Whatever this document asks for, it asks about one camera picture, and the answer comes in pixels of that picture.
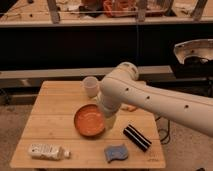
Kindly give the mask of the silver robot base dome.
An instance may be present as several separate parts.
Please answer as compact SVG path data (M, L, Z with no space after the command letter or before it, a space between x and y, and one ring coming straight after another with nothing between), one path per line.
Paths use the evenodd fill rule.
M180 64L190 57L213 60L213 39L196 39L174 45L173 53Z

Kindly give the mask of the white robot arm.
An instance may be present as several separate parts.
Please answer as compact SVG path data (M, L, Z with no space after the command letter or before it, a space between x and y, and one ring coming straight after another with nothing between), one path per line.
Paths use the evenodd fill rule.
M101 80L97 103L106 118L125 103L213 137L213 98L151 87L138 77L134 64L122 62Z

